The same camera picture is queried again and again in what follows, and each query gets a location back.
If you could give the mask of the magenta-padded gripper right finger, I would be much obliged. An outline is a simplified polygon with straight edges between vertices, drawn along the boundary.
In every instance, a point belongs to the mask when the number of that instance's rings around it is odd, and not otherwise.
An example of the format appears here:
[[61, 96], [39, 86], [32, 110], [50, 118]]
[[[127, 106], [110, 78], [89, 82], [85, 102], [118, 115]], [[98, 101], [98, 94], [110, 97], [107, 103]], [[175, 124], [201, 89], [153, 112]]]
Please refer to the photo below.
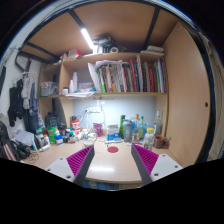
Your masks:
[[157, 155], [137, 144], [131, 146], [131, 154], [144, 185], [150, 184], [182, 169], [182, 166], [167, 154], [163, 153]]

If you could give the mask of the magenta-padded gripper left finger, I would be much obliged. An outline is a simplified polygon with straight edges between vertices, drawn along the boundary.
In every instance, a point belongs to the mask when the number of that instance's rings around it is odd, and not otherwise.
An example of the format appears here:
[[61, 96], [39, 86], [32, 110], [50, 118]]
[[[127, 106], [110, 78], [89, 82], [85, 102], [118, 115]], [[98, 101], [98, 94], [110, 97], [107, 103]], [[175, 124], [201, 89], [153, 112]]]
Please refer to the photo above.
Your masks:
[[67, 158], [59, 157], [46, 168], [46, 171], [82, 186], [94, 155], [94, 146], [91, 145]]

